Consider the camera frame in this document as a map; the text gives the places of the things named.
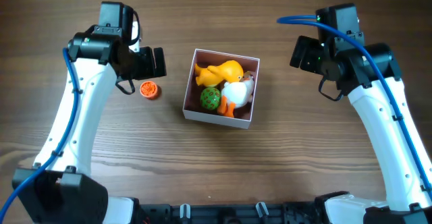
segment wooden surface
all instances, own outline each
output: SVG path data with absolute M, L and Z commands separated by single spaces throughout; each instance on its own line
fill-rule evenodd
M 105 0 L 0 0 L 0 203 L 18 166 L 31 166 L 65 84 L 61 48 L 98 20 Z M 319 76 L 289 66 L 299 35 L 315 28 L 280 16 L 355 2 L 368 44 L 387 42 L 404 73 L 408 105 L 432 150 L 432 0 L 112 0 L 140 14 L 143 42 L 165 49 L 156 101 L 114 90 L 94 141 L 92 176 L 111 195 L 141 203 L 312 200 L 349 190 L 384 199 L 378 162 L 348 99 L 317 92 Z M 261 59 L 249 130 L 184 119 L 195 48 Z M 326 88 L 336 94 L 333 85 Z M 20 201 L 7 217 L 28 223 Z

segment green ball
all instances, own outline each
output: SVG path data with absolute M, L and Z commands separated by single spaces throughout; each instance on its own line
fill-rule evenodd
M 216 88 L 206 88 L 200 97 L 201 107 L 208 110 L 215 110 L 221 104 L 221 91 Z

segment open box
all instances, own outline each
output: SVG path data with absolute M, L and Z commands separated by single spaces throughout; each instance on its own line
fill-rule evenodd
M 198 86 L 195 82 L 195 64 L 198 63 L 200 67 L 207 67 L 209 65 L 221 65 L 222 63 L 235 60 L 243 68 L 244 72 L 250 71 L 254 77 L 254 91 L 251 103 L 238 109 L 234 109 L 234 118 L 224 117 L 217 114 L 217 111 L 210 111 L 204 109 L 200 105 L 200 95 L 205 89 L 204 86 Z M 192 66 L 190 67 L 188 87 L 186 88 L 186 96 L 184 97 L 183 114 L 186 119 L 193 119 L 197 121 L 217 123 L 220 125 L 228 125 L 237 128 L 249 128 L 250 121 L 252 120 L 252 112 L 254 109 L 256 87 L 258 82 L 258 68 L 259 59 L 252 57 L 245 57 L 241 55 L 232 55 L 227 53 L 220 53 L 215 51 L 208 51 L 203 49 L 195 49 Z

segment toy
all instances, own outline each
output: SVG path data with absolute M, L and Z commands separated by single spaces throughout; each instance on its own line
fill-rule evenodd
M 226 61 L 219 66 L 210 65 L 201 68 L 195 64 L 196 83 L 198 86 L 214 87 L 226 80 L 229 83 L 239 82 L 243 77 L 242 66 L 234 60 Z
M 254 78 L 250 72 L 244 74 L 241 82 L 226 82 L 222 89 L 222 102 L 217 112 L 225 117 L 234 117 L 234 109 L 252 102 Z
M 216 88 L 206 88 L 201 93 L 200 103 L 205 109 L 215 110 L 221 102 L 221 91 Z
M 140 93 L 146 99 L 155 99 L 157 98 L 159 91 L 157 90 L 156 83 L 146 81 L 141 84 Z

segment orange toy feet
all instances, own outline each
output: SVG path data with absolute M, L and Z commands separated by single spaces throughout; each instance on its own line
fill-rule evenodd
M 227 112 L 223 116 L 234 117 L 234 108 L 235 107 L 236 107 L 235 103 L 230 103 Z
M 227 111 L 227 97 L 226 96 L 222 96 L 222 101 L 220 106 L 217 108 L 217 112 L 220 115 L 224 115 Z

